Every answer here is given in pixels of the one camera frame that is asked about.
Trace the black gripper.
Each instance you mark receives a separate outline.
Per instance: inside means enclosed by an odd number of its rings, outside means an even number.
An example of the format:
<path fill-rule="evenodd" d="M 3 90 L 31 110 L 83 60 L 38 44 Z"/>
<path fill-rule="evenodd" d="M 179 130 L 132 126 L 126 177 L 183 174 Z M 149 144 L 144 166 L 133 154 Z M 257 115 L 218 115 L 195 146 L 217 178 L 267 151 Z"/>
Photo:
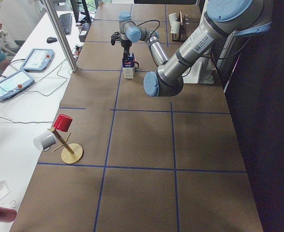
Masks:
<path fill-rule="evenodd" d="M 132 42 L 130 40 L 122 40 L 121 46 L 124 48 L 123 52 L 123 62 L 128 62 L 130 57 L 130 47 L 132 46 Z"/>

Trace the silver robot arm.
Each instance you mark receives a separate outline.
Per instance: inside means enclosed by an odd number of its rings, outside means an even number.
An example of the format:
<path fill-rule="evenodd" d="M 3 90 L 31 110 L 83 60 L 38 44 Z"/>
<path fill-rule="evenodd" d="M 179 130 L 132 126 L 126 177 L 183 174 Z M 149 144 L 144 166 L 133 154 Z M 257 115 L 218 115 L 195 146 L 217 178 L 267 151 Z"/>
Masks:
<path fill-rule="evenodd" d="M 119 13 L 119 40 L 144 41 L 151 52 L 157 70 L 148 72 L 143 80 L 150 97 L 170 97 L 181 92 L 183 73 L 209 49 L 216 40 L 232 33 L 250 37 L 270 29 L 273 1 L 271 0 L 209 0 L 202 22 L 182 46 L 169 58 L 155 30 L 136 25 L 128 11 Z"/>

